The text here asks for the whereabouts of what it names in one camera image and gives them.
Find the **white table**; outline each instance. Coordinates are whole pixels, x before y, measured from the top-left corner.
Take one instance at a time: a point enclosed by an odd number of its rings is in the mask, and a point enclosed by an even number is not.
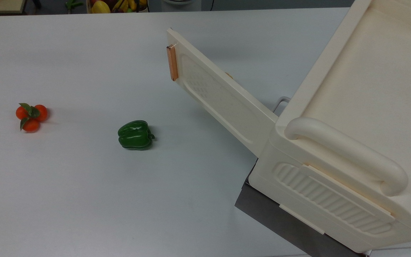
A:
[[[0,257],[303,254],[234,207],[255,156],[170,80],[165,31],[272,107],[346,12],[0,17]],[[39,132],[19,102],[50,108]],[[135,119],[151,150],[119,145]]]

